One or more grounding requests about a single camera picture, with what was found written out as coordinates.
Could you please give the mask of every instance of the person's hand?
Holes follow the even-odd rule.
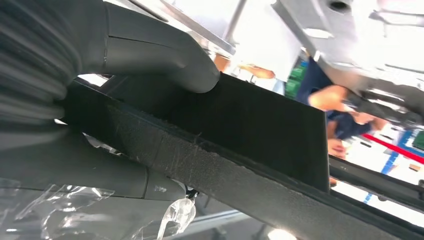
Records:
[[[346,148],[343,146],[342,140],[336,138],[327,139],[328,154],[340,159],[346,158]]]
[[[246,65],[240,65],[240,69],[246,70],[255,77],[259,79],[273,79],[276,77],[276,74],[268,69],[252,65],[252,64],[246,64]]]
[[[329,178],[329,182],[330,182],[330,186],[333,188],[333,187],[335,187],[335,186],[337,186],[337,180],[336,179],[334,179],[334,178],[332,178],[332,177],[330,177]]]
[[[350,111],[349,113],[350,113],[350,115],[352,115],[354,121],[359,125],[365,125],[365,124],[373,121],[374,119],[376,119],[375,116],[370,115],[370,114],[365,113],[365,112]]]

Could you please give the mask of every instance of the red stripe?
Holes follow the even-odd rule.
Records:
[[[399,146],[396,146],[396,145],[390,144],[388,142],[385,142],[385,141],[383,141],[383,140],[381,140],[379,138],[376,138],[373,135],[363,134],[362,136],[364,136],[366,139],[369,139],[369,140],[371,140],[373,142],[376,142],[378,144],[381,144],[381,145],[387,147],[388,149],[390,149],[392,151],[395,151],[398,154],[401,154],[401,155],[403,155],[403,156],[405,156],[407,158],[410,158],[410,159],[412,159],[414,161],[417,161],[420,164],[424,164],[424,158],[423,157],[420,157],[420,156],[418,156],[418,155],[416,155],[416,154],[414,154],[412,152],[409,152],[409,151],[407,151],[407,150],[405,150],[405,149],[403,149],[403,148],[401,148]]]

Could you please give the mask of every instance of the person's arm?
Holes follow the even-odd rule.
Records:
[[[252,64],[241,64],[239,68],[248,71],[259,79],[273,79],[276,77],[273,71]]]
[[[343,100],[346,99],[348,93],[349,90],[343,86],[331,85],[312,93],[308,97],[308,102],[311,107],[324,112],[332,110],[346,112]]]
[[[327,123],[327,139],[334,139],[336,135],[336,128],[337,128],[337,122],[336,121],[329,121]]]
[[[378,117],[370,122],[373,131],[381,131],[388,123],[389,121]]]

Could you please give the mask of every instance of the bright ceiling light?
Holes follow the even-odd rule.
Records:
[[[312,38],[328,39],[333,37],[331,33],[322,29],[305,28],[303,31],[305,32],[305,34],[307,34],[309,37],[312,37]]]
[[[269,240],[296,240],[296,237],[282,229],[274,229],[268,233]]]

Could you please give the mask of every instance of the blue uniform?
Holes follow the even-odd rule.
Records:
[[[300,88],[296,95],[296,101],[309,105],[308,97],[312,93],[319,91],[325,87],[333,85],[333,82],[327,77],[324,71],[310,57],[309,64],[304,75],[304,79],[300,84]],[[352,136],[358,136],[371,131],[371,124],[357,124],[354,118],[347,112],[327,111],[327,123],[336,121],[337,127],[335,137],[341,140],[348,139]]]

